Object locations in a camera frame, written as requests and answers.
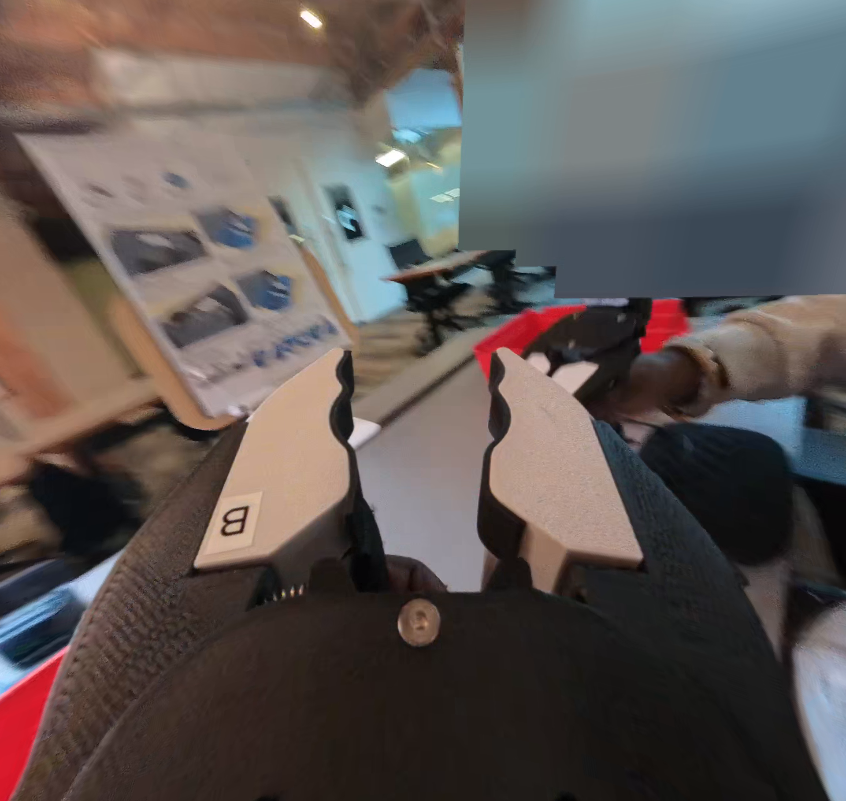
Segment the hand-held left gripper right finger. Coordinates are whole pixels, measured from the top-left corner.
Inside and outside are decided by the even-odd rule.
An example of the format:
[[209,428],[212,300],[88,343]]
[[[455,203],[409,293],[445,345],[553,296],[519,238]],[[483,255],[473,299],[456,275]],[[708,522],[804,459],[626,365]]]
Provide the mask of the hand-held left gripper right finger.
[[567,593],[579,567],[635,571],[643,553],[584,406],[509,349],[492,354],[492,442],[477,530],[497,563],[521,561],[536,590]]

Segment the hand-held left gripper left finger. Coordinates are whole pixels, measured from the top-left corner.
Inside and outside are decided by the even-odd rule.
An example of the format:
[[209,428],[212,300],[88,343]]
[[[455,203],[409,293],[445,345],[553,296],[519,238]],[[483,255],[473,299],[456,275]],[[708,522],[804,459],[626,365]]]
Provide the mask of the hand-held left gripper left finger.
[[382,536],[351,444],[352,352],[332,349],[250,415],[194,560],[197,574],[269,568],[282,591],[338,560],[354,587],[388,589]]

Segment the person's right hand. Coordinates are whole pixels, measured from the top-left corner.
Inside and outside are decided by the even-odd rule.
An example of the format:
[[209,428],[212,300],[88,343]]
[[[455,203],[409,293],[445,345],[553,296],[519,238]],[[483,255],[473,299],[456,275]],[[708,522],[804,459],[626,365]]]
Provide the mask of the person's right hand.
[[700,367],[681,349],[642,354],[632,362],[619,389],[617,409],[634,416],[679,409],[696,397],[700,382]]

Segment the red plastic bin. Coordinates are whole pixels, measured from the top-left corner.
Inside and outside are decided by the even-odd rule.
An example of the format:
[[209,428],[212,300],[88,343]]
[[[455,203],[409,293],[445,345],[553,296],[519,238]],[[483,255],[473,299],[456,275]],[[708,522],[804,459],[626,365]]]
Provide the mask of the red plastic bin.
[[1,800],[9,800],[23,774],[58,669],[60,649],[1,695]]
[[[558,320],[584,311],[583,304],[559,305],[544,309],[527,309],[514,316],[497,330],[478,342],[474,348],[475,359],[485,379],[490,374],[492,354],[505,348],[521,355],[536,337],[551,328]],[[669,340],[690,331],[689,317],[679,299],[658,299],[653,302],[646,334],[640,342],[642,352],[655,352]]]

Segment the black office chair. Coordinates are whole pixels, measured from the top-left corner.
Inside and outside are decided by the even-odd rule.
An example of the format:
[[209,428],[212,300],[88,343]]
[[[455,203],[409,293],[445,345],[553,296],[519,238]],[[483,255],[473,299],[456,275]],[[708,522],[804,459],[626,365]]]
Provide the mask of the black office chair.
[[[388,252],[397,272],[437,259],[429,256],[414,238],[390,246]],[[424,326],[417,332],[418,355],[429,354],[440,347],[444,330],[461,331],[478,324],[473,319],[462,320],[455,309],[458,300],[471,289],[469,283],[460,282],[458,278],[472,269],[473,267],[459,267],[437,278],[423,278],[400,284],[405,290],[406,308],[424,320]]]

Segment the wooden desk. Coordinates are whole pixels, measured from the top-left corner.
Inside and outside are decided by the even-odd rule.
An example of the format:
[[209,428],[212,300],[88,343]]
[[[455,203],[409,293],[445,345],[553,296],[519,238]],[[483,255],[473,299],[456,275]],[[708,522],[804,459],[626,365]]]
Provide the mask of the wooden desk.
[[383,282],[406,284],[423,278],[437,278],[455,271],[459,267],[485,267],[497,260],[514,260],[515,250],[469,250],[458,251],[451,255],[429,260],[421,265],[402,269],[393,275],[382,277]]

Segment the black honeycomb pad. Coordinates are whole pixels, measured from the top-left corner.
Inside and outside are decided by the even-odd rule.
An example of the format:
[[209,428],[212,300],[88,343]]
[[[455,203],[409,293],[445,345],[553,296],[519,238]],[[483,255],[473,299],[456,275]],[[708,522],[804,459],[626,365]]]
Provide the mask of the black honeycomb pad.
[[677,423],[655,430],[640,459],[733,562],[759,566],[788,552],[794,478],[788,455],[771,437]]

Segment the printed instruction sheet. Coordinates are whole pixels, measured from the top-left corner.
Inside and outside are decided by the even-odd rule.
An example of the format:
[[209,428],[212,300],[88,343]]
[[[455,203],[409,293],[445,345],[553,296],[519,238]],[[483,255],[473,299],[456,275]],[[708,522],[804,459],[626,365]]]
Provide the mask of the printed instruction sheet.
[[19,141],[205,415],[254,408],[352,347],[231,145],[140,133]]

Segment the wooden backing board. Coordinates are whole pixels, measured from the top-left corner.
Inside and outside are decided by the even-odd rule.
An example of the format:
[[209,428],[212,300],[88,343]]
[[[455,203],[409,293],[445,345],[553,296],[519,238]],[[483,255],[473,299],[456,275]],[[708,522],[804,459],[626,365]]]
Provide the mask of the wooden backing board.
[[182,425],[220,430],[235,415],[208,417],[189,394],[133,306],[117,295],[108,316],[141,368],[109,346],[58,266],[5,196],[1,214],[2,484],[22,479],[45,454],[69,455],[84,436],[163,402]]

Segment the person's grey hoodie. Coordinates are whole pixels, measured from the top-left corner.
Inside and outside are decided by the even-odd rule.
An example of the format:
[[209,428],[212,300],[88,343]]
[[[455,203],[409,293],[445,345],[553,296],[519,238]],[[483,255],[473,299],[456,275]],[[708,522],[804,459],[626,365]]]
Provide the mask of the person's grey hoodie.
[[830,800],[845,799],[845,604],[827,608],[792,649],[798,720]]

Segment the dark wall poster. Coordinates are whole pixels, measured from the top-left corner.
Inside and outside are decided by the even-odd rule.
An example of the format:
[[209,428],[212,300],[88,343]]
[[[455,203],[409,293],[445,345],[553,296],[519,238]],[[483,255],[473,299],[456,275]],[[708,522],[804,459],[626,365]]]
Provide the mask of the dark wall poster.
[[323,190],[332,207],[335,221],[344,237],[349,242],[366,238],[364,226],[350,187],[344,184],[333,184],[326,185]]

